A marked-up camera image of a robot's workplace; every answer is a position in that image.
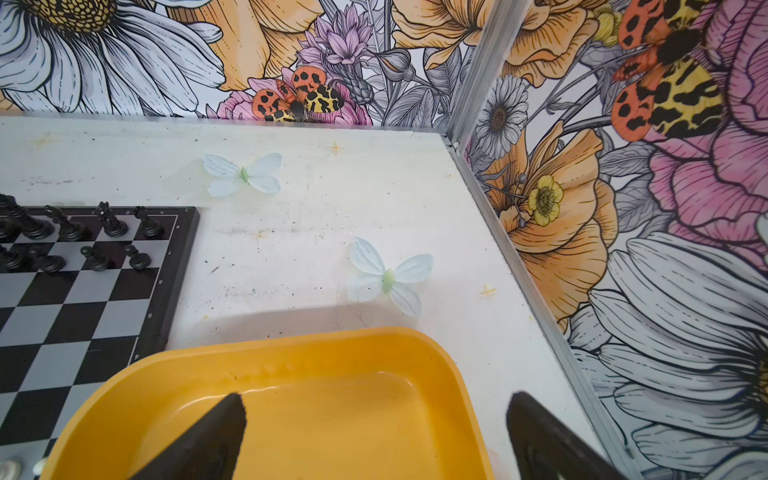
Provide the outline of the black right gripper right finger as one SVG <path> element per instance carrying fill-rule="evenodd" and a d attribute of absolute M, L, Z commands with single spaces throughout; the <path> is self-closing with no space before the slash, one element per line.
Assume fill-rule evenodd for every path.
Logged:
<path fill-rule="evenodd" d="M 525 391 L 512 395 L 506 425 L 523 480 L 625 479 Z"/>

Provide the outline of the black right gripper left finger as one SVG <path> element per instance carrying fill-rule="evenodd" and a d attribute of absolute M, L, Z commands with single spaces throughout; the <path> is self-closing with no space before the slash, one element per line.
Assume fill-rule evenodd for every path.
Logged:
<path fill-rule="evenodd" d="M 246 426 L 242 398 L 231 393 L 132 479 L 232 479 Z"/>

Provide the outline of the black white chess board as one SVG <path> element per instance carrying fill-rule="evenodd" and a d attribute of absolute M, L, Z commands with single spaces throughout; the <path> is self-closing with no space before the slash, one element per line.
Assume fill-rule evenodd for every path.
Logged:
<path fill-rule="evenodd" d="M 1 458 L 17 479 L 34 479 L 67 423 L 107 380 L 168 342 L 200 215 L 186 207 L 151 207 L 164 233 L 146 238 L 129 207 L 114 214 L 128 226 L 109 237 L 94 207 L 58 207 L 89 231 L 79 242 L 25 237 L 1 219 Z M 143 271 L 129 266 L 125 246 L 151 258 Z M 80 249 L 111 259 L 90 269 Z"/>

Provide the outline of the yellow rectangular tray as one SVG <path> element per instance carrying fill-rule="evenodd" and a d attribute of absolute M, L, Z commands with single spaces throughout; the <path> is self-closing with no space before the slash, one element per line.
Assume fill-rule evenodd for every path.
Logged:
<path fill-rule="evenodd" d="M 172 350 L 114 375 L 74 414 L 46 479 L 127 479 L 238 395 L 237 479 L 489 479 L 453 360 L 404 327 Z"/>

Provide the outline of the black pawn piece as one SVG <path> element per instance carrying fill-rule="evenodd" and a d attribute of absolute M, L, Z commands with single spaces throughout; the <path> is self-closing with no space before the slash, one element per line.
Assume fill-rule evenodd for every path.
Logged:
<path fill-rule="evenodd" d="M 151 265 L 151 258 L 148 254 L 140 252 L 133 244 L 125 246 L 126 257 L 129 260 L 129 266 L 135 271 L 146 270 Z"/>
<path fill-rule="evenodd" d="M 111 259 L 97 251 L 92 246 L 83 246 L 80 253 L 86 260 L 87 266 L 94 271 L 104 271 L 111 267 Z"/>

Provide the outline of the black rook corner piece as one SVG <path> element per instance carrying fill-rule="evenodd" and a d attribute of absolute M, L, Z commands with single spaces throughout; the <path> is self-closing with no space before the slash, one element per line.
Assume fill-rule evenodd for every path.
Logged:
<path fill-rule="evenodd" d="M 140 221 L 141 232 L 146 238 L 158 238 L 164 233 L 164 227 L 150 216 L 145 207 L 136 206 L 132 213 Z"/>

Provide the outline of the black knight piece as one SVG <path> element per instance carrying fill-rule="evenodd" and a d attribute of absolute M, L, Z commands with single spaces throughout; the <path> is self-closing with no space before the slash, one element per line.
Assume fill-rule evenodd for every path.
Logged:
<path fill-rule="evenodd" d="M 107 236 L 121 237 L 128 232 L 127 224 L 117 218 L 117 216 L 112 212 L 108 202 L 99 203 L 97 207 L 97 216 Z"/>

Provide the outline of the black bishop piece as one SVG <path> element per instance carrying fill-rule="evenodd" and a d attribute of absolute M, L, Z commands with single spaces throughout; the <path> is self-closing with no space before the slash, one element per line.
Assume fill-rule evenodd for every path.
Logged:
<path fill-rule="evenodd" d="M 89 231 L 80 223 L 72 221 L 58 207 L 46 205 L 46 216 L 59 226 L 59 240 L 79 242 L 89 239 Z"/>

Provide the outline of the black king piece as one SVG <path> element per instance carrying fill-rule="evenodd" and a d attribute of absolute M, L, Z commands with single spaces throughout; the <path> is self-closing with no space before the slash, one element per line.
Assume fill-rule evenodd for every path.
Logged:
<path fill-rule="evenodd" d="M 1 211 L 16 222 L 21 233 L 31 240 L 41 240 L 51 236 L 54 227 L 51 222 L 37 219 L 28 214 L 27 210 L 17 204 L 10 195 L 1 195 Z"/>

